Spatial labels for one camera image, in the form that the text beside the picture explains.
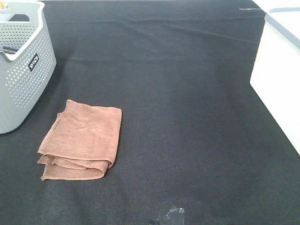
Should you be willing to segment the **clear tape piece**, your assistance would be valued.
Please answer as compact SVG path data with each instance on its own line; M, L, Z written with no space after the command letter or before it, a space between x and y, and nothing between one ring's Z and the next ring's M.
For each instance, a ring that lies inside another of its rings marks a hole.
M185 209L172 206L171 209L160 218L150 219L149 225L184 225Z

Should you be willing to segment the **black table cloth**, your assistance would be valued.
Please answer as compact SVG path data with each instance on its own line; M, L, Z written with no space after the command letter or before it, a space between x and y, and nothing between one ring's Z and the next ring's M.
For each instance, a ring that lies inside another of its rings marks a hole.
M297 225L300 157L250 86L264 12L250 0L46 1L57 65L0 137L3 225ZM102 179L41 180L67 99L122 110Z

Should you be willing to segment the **dark item inside basket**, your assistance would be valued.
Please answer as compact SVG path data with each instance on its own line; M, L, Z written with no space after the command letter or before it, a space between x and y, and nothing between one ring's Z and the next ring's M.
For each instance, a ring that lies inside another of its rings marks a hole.
M16 52L18 52L18 48L12 48L8 46L3 46L0 50L4 52L8 52L9 54L15 54Z

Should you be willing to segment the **brown towel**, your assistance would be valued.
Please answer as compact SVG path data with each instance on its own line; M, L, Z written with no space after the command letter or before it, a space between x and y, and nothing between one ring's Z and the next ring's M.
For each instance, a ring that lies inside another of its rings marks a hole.
M41 180L93 180L114 164L122 110L68 99L38 149Z

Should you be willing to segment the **grey perforated plastic basket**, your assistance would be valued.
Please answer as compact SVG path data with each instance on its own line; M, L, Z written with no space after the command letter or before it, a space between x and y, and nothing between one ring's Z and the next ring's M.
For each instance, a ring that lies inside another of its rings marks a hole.
M56 66L44 15L36 0L2 0L1 15L25 15L27 21L0 23L0 48L18 48L15 54L0 51L0 132L18 128L28 116Z

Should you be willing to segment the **white box with grey rim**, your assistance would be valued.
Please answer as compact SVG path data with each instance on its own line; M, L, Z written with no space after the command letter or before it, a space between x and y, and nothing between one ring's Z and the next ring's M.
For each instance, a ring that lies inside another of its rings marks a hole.
M299 151L300 8L272 8L264 20L250 85Z

